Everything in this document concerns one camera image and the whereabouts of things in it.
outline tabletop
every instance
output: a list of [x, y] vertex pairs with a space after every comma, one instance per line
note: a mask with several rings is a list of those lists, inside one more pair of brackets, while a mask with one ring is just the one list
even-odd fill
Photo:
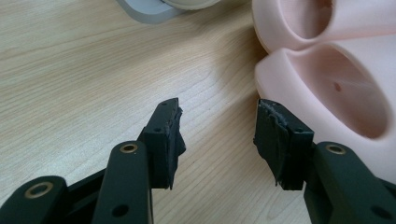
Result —
[[309, 223], [253, 145], [254, 66], [266, 56], [248, 0], [170, 21], [131, 19], [116, 0], [0, 2], [0, 204], [21, 184], [73, 184], [106, 167], [156, 105], [178, 97], [174, 188], [153, 190], [155, 223]]

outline gray base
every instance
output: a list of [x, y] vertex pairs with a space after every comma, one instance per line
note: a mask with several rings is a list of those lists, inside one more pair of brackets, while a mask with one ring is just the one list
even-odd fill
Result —
[[185, 12], [161, 0], [117, 0], [117, 2], [134, 20], [148, 24], [161, 23]]

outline pink object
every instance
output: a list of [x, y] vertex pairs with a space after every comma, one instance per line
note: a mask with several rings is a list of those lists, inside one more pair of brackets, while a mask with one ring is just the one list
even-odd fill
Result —
[[396, 35], [279, 49], [256, 66], [261, 98], [278, 101], [316, 133], [351, 147], [396, 184]]
[[394, 0], [253, 0], [257, 36], [267, 51], [396, 34]]

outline wood grain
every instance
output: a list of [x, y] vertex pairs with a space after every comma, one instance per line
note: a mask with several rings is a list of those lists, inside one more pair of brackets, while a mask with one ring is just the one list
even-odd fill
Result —
[[255, 64], [266, 53], [249, 1], [159, 25], [116, 1], [0, 2], [0, 203], [42, 175], [68, 184], [106, 166], [155, 106], [178, 97], [187, 151], [156, 223], [309, 223], [303, 194], [275, 186], [252, 143]]

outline hole in pink object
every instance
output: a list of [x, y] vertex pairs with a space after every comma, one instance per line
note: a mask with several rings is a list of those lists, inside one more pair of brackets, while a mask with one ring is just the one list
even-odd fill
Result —
[[282, 0], [280, 5], [287, 25], [301, 38], [320, 35], [332, 17], [332, 0]]
[[385, 132], [388, 116], [381, 93], [344, 54], [321, 47], [289, 58], [305, 85], [349, 129], [368, 138]]

